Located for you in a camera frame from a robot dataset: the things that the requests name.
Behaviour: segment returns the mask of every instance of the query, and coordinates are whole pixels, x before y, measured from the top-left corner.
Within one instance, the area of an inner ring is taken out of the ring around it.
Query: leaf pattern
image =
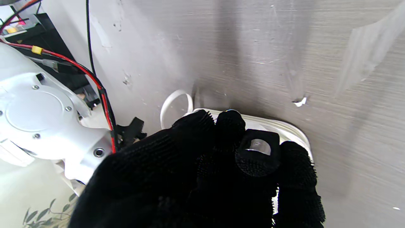
[[[71,202],[72,200],[74,200],[76,198],[76,194],[73,193],[70,197],[69,197],[69,202]]]
[[[44,225],[44,226],[49,226],[49,225],[51,225],[52,224],[52,218],[50,218],[50,219],[48,219],[44,224],[42,224],[42,225]]]
[[[43,210],[41,213],[39,213],[39,215],[38,215],[38,217],[36,218],[36,220],[37,220],[37,221],[40,220],[44,215],[47,214],[48,210],[49,210],[49,208],[47,208],[47,209]]]
[[[67,210],[69,209],[69,207],[70,207],[70,204],[66,204],[66,205],[63,207],[62,212],[67,211]]]
[[[38,211],[34,211],[31,215],[28,216],[26,222],[28,223],[29,221],[31,221],[31,219],[33,219],[37,214]]]
[[[25,221],[27,219],[29,211],[30,211],[30,208],[27,209],[26,215],[24,216],[23,224],[25,223]]]
[[[51,209],[51,207],[52,207],[53,203],[55,202],[55,200],[56,200],[56,199],[53,199],[53,200],[51,201],[51,204],[49,205],[49,209]]]

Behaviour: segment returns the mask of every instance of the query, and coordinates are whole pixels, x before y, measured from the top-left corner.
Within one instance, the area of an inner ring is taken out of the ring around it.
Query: metal hole
[[[94,156],[102,157],[104,155],[104,150],[102,148],[97,148],[94,150]]]

